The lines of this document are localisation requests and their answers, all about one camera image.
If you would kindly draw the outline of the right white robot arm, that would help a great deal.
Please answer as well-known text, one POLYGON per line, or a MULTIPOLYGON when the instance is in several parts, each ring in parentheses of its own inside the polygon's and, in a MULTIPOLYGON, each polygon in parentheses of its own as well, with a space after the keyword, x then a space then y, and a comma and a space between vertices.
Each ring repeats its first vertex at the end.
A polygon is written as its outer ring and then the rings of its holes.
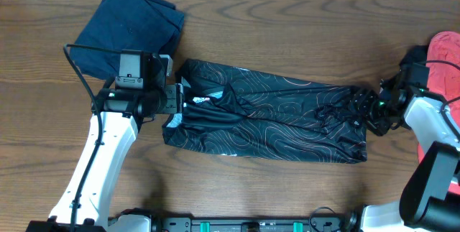
POLYGON ((450 192, 459 182, 459 127, 446 99, 429 91, 422 78, 393 78, 381 91, 359 92, 352 106, 370 131, 411 130, 423 158, 398 201, 368 205, 351 215, 348 231, 458 231, 459 195, 450 192))

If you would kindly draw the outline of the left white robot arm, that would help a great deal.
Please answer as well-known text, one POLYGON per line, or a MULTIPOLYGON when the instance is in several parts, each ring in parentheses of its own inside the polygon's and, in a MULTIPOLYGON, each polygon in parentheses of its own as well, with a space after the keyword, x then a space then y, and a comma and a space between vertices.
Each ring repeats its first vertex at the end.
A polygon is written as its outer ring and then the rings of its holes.
POLYGON ((46 221, 30 221, 28 231, 161 231, 150 212, 134 208, 110 219, 114 188, 127 152, 143 120, 183 110, 183 85, 151 91, 102 88, 90 120, 86 145, 73 176, 46 221))

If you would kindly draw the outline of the black orange patterned jersey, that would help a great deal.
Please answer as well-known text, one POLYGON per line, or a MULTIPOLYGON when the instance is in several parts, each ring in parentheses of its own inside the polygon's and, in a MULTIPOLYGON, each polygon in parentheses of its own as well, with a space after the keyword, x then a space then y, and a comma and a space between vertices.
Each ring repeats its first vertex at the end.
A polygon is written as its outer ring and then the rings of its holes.
POLYGON ((367 160, 355 86, 328 85, 188 59, 176 72, 181 113, 162 127, 167 145, 206 154, 294 162, 367 160))

